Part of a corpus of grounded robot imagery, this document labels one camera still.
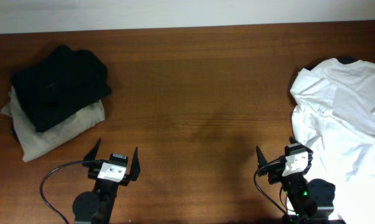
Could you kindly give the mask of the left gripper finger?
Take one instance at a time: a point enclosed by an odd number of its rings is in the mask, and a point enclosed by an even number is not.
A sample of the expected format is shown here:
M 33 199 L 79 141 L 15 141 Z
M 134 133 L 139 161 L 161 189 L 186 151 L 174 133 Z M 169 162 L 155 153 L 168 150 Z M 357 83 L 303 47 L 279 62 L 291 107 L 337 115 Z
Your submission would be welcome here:
M 139 174 L 141 173 L 141 167 L 140 167 L 140 162 L 138 158 L 138 147 L 135 148 L 134 154 L 132 157 L 132 164 L 130 168 L 130 173 L 129 173 L 129 180 L 130 181 L 136 181 L 137 178 L 139 177 Z
M 98 150 L 100 148 L 101 144 L 101 138 L 99 138 L 94 145 L 94 147 L 86 154 L 86 156 L 83 158 L 84 161 L 94 161 L 96 159 L 96 155 L 98 153 Z

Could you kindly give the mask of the white t-shirt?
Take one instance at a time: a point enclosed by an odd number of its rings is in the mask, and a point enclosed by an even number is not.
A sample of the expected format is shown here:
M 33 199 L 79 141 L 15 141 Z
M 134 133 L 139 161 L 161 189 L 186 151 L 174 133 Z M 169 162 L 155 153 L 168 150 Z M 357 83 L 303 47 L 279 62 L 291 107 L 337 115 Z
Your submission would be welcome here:
M 313 151 L 306 178 L 335 185 L 333 217 L 375 223 L 375 63 L 325 60 L 290 92 L 294 136 Z

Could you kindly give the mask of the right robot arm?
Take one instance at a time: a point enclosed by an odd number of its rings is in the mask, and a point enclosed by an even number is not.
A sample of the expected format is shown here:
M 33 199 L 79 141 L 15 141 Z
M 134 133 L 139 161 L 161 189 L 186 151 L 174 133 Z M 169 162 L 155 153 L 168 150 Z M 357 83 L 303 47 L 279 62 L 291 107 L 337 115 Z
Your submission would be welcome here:
M 305 178 L 312 167 L 313 151 L 293 137 L 289 137 L 289 142 L 284 148 L 284 155 L 270 162 L 266 160 L 260 147 L 256 148 L 258 167 L 253 180 L 258 191 L 283 212 L 284 223 L 345 224 L 342 219 L 330 219 L 334 212 L 336 186 L 324 179 L 308 181 Z M 285 192 L 293 215 L 287 213 L 285 205 L 280 206 L 260 188 L 257 177 L 264 175 L 268 177 L 269 184 L 281 184 L 279 192 Z

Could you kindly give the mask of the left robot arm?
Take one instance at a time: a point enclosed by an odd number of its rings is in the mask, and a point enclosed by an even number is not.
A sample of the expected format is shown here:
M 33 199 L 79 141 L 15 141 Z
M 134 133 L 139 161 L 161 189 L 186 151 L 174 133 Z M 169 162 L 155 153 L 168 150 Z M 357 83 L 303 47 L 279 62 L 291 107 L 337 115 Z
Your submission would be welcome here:
M 136 181 L 141 172 L 138 148 L 135 148 L 131 167 L 127 173 L 128 157 L 111 154 L 108 160 L 97 160 L 99 139 L 93 149 L 83 158 L 83 166 L 88 168 L 88 178 L 95 181 L 93 190 L 79 194 L 73 202 L 72 210 L 77 224 L 109 224 L 118 188 Z

